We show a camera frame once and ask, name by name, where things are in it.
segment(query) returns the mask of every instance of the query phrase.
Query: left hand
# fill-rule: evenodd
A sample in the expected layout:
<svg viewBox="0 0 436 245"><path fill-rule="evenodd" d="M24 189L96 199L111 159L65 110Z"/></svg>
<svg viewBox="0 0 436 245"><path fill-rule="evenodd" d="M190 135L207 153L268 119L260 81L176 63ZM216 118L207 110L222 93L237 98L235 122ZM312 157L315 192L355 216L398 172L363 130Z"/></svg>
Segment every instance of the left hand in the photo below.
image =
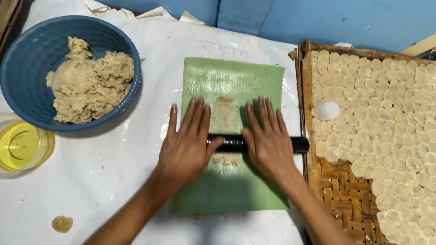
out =
<svg viewBox="0 0 436 245"><path fill-rule="evenodd" d="M155 169L157 178L167 184L166 191L171 195L194 181L208 165L211 155L224 144L224 138L206 144L210 119L210 106L204 105L203 98L192 98L180 130L176 132L177 105L171 107L167 136Z"/></svg>

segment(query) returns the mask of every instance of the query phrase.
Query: blue bowl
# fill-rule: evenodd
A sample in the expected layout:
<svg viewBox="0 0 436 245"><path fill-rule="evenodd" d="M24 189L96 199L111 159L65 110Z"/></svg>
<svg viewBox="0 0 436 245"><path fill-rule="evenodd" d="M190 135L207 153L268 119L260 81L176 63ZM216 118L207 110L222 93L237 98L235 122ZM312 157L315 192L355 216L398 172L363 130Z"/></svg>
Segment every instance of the blue bowl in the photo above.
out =
<svg viewBox="0 0 436 245"><path fill-rule="evenodd" d="M68 36L85 40L94 59L106 51L124 52L134 62L132 87L122 102L100 119L73 124L53 120L56 109L45 77L56 71L69 54ZM102 125L116 117L132 101L141 81L141 61L135 45L120 29L87 16L62 16L43 21L20 35L4 56L0 86L11 109L24 121L52 132L72 133Z"/></svg>

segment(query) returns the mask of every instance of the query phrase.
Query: black rolling pin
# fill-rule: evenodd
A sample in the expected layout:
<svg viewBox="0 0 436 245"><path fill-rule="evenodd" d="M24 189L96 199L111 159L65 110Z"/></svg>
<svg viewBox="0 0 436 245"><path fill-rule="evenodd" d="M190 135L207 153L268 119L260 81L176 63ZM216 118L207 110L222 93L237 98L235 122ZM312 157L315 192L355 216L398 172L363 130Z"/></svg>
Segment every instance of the black rolling pin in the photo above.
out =
<svg viewBox="0 0 436 245"><path fill-rule="evenodd" d="M224 152L246 152L247 145L244 142L244 138L240 134L220 134L210 133L208 134L208 143L216 137L224 137L225 144L218 148L217 151ZM307 154L309 152L309 140L304 137L290 137L294 153Z"/></svg>

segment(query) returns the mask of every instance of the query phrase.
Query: right hand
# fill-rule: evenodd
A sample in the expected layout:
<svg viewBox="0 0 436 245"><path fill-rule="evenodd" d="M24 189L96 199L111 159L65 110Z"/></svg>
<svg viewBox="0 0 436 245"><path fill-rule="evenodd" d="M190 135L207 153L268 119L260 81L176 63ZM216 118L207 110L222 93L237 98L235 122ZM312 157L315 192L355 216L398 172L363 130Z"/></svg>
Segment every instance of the right hand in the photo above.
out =
<svg viewBox="0 0 436 245"><path fill-rule="evenodd" d="M275 181L278 185L289 181L290 175L298 171L294 165L292 141L289 137L282 113L279 109L274 115L271 99L265 102L262 95L258 100L260 127L253 112L251 102L245 105L245 112L249 120L250 128L242 131L242 136L247 144L248 155L253 164L266 177Z"/></svg>

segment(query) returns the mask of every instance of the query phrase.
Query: bowl rim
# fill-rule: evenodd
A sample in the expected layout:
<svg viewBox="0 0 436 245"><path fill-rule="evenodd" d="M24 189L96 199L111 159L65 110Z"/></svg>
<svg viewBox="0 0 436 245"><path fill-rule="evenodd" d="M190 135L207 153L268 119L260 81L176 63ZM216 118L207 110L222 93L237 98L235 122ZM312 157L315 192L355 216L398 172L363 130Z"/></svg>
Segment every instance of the bowl rim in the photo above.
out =
<svg viewBox="0 0 436 245"><path fill-rule="evenodd" d="M135 68L134 71L134 76L133 76L133 80L132 80L132 86L130 87L129 91L127 92L126 96L123 98L123 100L119 103L119 105L117 105L112 111L110 111L108 114L102 116L99 119L95 119L93 121L90 121L88 123L83 123L83 124L74 124L71 126L57 126L57 125L51 125L51 124L47 124L45 122L41 122L38 120L35 120L34 118L28 116L27 114L25 114L13 101L13 99L9 96L9 89L6 86L6 69L7 69L7 62L9 59L12 58L12 51L16 49L16 47L23 42L24 40L26 40L26 38L34 33L37 29L39 29L41 26L45 26L47 24L51 24L54 22L57 22L59 20L77 20L77 19L82 19L82 20L89 20L89 21L94 21L97 22L99 24L105 25L108 28L113 29L118 35L120 35L125 42L127 43L127 45L129 46L131 52L132 52L132 59L133 59L133 66ZM47 130L47 131L52 131L52 132L58 132L58 133L74 133L74 132L79 132L79 131L83 131L83 130L87 130L90 128L94 128L96 126L102 125L108 121L110 121L111 119L115 118L118 114L120 114L127 106L128 104L132 101L134 95L136 94L140 84L141 84L141 60L140 60L140 56L138 53L138 50L135 47L135 44L133 44L132 40L122 31L120 30L118 27L114 26L113 24L98 19L96 17L89 17L89 16L83 16L83 15L66 15L66 16L60 16L60 17L55 17L52 19L48 19L45 21L42 21L32 27L30 27L29 29L27 29L25 32L23 32L9 47L9 49L7 50L1 67L0 67L0 86L1 86L1 91L3 92L3 96L6 100L6 102L8 103L8 105L11 107L11 109L19 116L21 117L24 121L34 125L35 127Z"/></svg>

